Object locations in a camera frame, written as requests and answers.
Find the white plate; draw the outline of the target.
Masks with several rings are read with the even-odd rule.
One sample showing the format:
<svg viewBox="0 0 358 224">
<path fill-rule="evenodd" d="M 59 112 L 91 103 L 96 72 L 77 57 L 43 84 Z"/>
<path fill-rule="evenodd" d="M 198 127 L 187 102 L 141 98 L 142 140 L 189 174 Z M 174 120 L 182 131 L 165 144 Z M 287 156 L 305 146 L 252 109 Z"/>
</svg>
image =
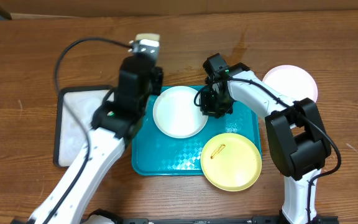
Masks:
<svg viewBox="0 0 358 224">
<path fill-rule="evenodd" d="M 173 86 L 157 97 L 153 106 L 153 119 L 165 135 L 184 139 L 199 133 L 208 116 L 194 104 L 197 90 L 189 86 Z"/>
</svg>

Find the yellow plate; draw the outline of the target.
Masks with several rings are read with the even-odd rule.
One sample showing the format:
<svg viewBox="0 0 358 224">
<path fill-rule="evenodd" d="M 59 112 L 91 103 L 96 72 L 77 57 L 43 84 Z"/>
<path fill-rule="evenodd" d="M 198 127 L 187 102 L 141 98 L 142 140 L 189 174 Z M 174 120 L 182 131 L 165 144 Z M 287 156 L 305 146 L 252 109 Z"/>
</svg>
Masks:
<svg viewBox="0 0 358 224">
<path fill-rule="evenodd" d="M 262 157 L 255 144 L 235 133 L 218 134 L 201 151 L 201 170 L 215 187 L 238 192 L 251 187 L 262 170 Z"/>
</svg>

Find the pink plate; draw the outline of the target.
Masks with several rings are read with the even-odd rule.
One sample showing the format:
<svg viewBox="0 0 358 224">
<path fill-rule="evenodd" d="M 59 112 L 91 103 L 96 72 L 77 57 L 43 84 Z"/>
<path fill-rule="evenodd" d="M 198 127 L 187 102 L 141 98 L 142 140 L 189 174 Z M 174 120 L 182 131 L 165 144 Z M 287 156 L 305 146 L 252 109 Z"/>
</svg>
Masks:
<svg viewBox="0 0 358 224">
<path fill-rule="evenodd" d="M 269 70 L 263 80 L 275 91 L 298 101 L 318 99 L 318 87 L 313 77 L 304 69 L 294 65 L 279 65 Z"/>
</svg>

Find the green yellow sponge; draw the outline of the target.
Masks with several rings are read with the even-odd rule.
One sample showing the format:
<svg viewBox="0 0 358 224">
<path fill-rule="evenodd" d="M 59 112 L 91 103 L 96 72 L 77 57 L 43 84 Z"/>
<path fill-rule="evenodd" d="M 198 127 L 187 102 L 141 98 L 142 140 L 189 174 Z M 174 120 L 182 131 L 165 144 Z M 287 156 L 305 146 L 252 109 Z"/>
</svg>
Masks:
<svg viewBox="0 0 358 224">
<path fill-rule="evenodd" d="M 141 34 L 137 34 L 135 37 L 135 40 L 152 40 L 152 41 L 156 41 L 159 42 L 160 41 L 160 35 L 159 34 L 154 34 L 154 33 L 141 33 Z"/>
</svg>

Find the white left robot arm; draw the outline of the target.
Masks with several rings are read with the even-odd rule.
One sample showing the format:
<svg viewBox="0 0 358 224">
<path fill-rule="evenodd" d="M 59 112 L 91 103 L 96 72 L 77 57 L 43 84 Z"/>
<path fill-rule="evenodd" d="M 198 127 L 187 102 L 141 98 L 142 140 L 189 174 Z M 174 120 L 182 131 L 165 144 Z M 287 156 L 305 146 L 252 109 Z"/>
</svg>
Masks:
<svg viewBox="0 0 358 224">
<path fill-rule="evenodd" d="M 95 111 L 86 143 L 62 179 L 28 223 L 79 223 L 96 189 L 142 127 L 150 95 L 160 93 L 156 60 L 133 55 L 123 60 L 113 101 Z"/>
</svg>

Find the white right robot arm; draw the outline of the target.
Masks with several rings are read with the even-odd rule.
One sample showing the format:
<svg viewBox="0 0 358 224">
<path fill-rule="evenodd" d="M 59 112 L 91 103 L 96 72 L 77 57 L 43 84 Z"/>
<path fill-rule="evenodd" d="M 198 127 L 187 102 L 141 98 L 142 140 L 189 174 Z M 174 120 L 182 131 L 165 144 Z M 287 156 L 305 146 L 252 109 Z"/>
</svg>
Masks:
<svg viewBox="0 0 358 224">
<path fill-rule="evenodd" d="M 321 223 L 314 208 L 316 181 L 322 176 L 331 142 L 316 103 L 293 100 L 267 86 L 243 63 L 205 62 L 205 86 L 194 104 L 207 116 L 233 112 L 238 101 L 265 122 L 270 156 L 285 177 L 285 201 L 280 218 L 285 223 Z"/>
</svg>

